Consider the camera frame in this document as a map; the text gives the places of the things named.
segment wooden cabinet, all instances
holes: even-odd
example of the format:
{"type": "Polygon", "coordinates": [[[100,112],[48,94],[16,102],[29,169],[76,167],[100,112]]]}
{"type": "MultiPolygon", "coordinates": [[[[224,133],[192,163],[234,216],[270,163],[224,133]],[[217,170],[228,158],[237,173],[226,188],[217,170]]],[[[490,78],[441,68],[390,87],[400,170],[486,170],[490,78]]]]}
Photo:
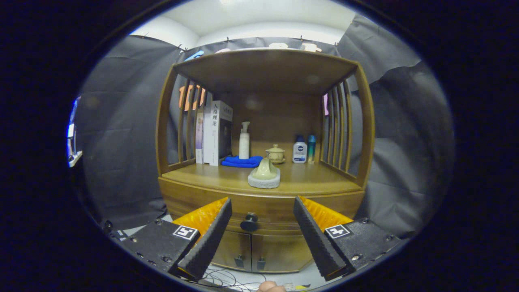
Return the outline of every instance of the wooden cabinet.
{"type": "Polygon", "coordinates": [[[252,235],[253,272],[298,272],[311,262],[312,254],[302,235],[252,235]]]}
{"type": "Polygon", "coordinates": [[[257,273],[297,272],[312,262],[302,235],[257,235],[226,231],[213,264],[257,273]]]}
{"type": "Polygon", "coordinates": [[[212,201],[231,198],[233,215],[214,263],[251,272],[298,271],[311,261],[311,255],[293,215],[294,198],[305,196],[353,217],[364,197],[374,135],[371,93],[357,62],[288,49],[236,50],[203,56],[173,65],[164,83],[156,128],[160,191],[174,218],[212,201]],[[177,76],[186,78],[184,88],[200,88],[182,91],[179,104],[200,107],[179,110],[179,162],[169,164],[166,126],[177,76]],[[361,153],[354,158],[358,163],[355,174],[349,173],[353,136],[346,82],[353,76],[362,110],[361,153]],[[204,90],[233,108],[233,155],[237,155],[243,121],[251,122],[251,155],[265,156],[265,149],[272,144],[286,150],[286,162],[276,165],[281,171],[279,187],[251,187],[247,183],[249,168],[195,164],[194,117],[205,106],[204,90]],[[291,162],[296,134],[316,136],[314,163],[291,162]],[[258,217],[258,229],[252,234],[240,228],[249,212],[258,217]]]}
{"type": "Polygon", "coordinates": [[[229,269],[251,271],[251,235],[226,231],[213,257],[213,263],[229,269]]]}

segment black knob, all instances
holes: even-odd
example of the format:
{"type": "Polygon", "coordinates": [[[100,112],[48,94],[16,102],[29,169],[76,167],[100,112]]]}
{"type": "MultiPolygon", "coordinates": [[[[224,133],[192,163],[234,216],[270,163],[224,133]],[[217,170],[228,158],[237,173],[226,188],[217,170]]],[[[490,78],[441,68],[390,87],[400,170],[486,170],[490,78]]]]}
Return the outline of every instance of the black knob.
{"type": "Polygon", "coordinates": [[[245,231],[256,231],[258,229],[258,223],[256,223],[256,221],[258,221],[258,216],[249,213],[245,216],[245,221],[240,223],[240,227],[245,231]]]}

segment wooden shelf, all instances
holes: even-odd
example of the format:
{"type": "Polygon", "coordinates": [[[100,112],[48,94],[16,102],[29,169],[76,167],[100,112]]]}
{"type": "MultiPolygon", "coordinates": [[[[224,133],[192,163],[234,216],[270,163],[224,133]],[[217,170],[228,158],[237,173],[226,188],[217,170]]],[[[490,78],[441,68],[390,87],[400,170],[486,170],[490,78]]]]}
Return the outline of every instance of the wooden shelf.
{"type": "Polygon", "coordinates": [[[203,56],[176,64],[174,70],[216,94],[275,91],[320,96],[357,67],[354,61],[317,52],[257,49],[203,56]]]}
{"type": "Polygon", "coordinates": [[[285,162],[276,167],[281,170],[281,183],[275,189],[251,187],[247,176],[252,168],[191,164],[162,174],[162,177],[202,188],[262,196],[326,195],[361,190],[354,182],[319,163],[285,162]]]}

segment white pump bottle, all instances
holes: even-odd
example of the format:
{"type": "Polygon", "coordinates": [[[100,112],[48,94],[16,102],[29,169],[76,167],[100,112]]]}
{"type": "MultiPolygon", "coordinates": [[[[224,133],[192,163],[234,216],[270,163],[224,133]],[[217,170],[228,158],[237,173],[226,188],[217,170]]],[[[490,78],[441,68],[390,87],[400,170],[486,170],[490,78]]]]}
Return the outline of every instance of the white pump bottle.
{"type": "Polygon", "coordinates": [[[249,159],[250,135],[247,133],[249,124],[250,122],[241,123],[240,147],[238,153],[238,158],[240,159],[249,159]]]}

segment book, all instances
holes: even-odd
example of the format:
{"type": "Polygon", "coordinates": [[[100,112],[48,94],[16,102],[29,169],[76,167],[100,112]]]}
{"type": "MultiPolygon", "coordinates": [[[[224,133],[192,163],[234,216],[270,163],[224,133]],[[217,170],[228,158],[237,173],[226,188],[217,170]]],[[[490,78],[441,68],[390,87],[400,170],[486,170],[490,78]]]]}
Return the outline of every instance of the book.
{"type": "Polygon", "coordinates": [[[213,155],[213,147],[211,144],[211,103],[212,94],[206,95],[206,107],[203,110],[203,130],[202,130],[202,161],[209,163],[209,158],[213,155]]]}
{"type": "Polygon", "coordinates": [[[202,142],[203,142],[203,111],[198,111],[198,113],[196,115],[196,129],[195,129],[195,161],[196,161],[196,163],[203,163],[202,142]]]}
{"type": "Polygon", "coordinates": [[[203,147],[210,149],[204,149],[203,160],[209,165],[217,166],[221,160],[232,154],[233,109],[221,100],[213,100],[210,105],[209,114],[204,115],[203,121],[203,147]]]}

